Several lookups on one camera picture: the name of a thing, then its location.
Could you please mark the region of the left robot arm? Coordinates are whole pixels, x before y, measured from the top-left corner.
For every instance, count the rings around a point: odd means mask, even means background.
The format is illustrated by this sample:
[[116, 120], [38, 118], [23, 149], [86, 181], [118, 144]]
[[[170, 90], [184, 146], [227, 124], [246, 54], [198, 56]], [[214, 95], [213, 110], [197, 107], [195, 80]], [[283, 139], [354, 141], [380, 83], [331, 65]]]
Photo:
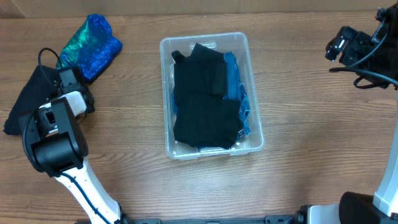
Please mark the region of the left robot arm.
[[22, 145], [32, 167], [63, 184], [90, 223], [130, 223], [90, 166], [88, 145], [77, 116], [95, 111], [95, 99], [77, 68], [37, 66], [26, 93], [40, 103], [19, 116]]

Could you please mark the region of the blue denim jeans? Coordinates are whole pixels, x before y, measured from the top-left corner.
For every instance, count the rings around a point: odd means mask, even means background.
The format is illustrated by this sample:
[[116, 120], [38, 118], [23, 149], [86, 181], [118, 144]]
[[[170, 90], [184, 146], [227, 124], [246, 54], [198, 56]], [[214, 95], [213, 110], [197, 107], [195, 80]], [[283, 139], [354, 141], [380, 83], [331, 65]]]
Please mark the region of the blue denim jeans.
[[[243, 123], [242, 129], [239, 131], [239, 136], [238, 139], [244, 136], [244, 120], [243, 120], [243, 115], [245, 112], [242, 109], [243, 105], [243, 94], [241, 93], [240, 90], [240, 74], [239, 74], [239, 68], [236, 65], [236, 59], [234, 55], [230, 52], [224, 54], [224, 60], [227, 63], [226, 66], [226, 77], [227, 77], [227, 86], [228, 90], [227, 93], [225, 94], [224, 97], [221, 99], [224, 100], [238, 100], [241, 102], [240, 109], [239, 109], [239, 118]], [[178, 112], [178, 101], [175, 100], [175, 95], [173, 92], [173, 101], [174, 101], [174, 107], [175, 107], [175, 112], [177, 115]]]

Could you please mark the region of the square black garment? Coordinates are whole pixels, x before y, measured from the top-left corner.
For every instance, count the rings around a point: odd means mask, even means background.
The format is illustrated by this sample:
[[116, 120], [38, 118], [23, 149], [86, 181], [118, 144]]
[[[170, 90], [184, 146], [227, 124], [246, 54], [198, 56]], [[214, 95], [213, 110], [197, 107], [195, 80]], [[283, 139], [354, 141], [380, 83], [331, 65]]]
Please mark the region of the square black garment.
[[188, 93], [177, 103], [174, 138], [191, 147], [229, 149], [236, 143], [243, 123], [241, 102], [201, 93]]

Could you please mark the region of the long black garment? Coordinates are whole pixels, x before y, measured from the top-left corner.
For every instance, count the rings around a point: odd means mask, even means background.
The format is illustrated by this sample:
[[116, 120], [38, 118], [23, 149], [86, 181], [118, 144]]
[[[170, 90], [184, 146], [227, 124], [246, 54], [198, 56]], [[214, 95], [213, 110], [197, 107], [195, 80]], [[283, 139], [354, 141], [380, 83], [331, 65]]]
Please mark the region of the long black garment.
[[19, 115], [38, 108], [56, 95], [37, 66], [12, 107], [3, 131], [10, 135], [20, 135]]

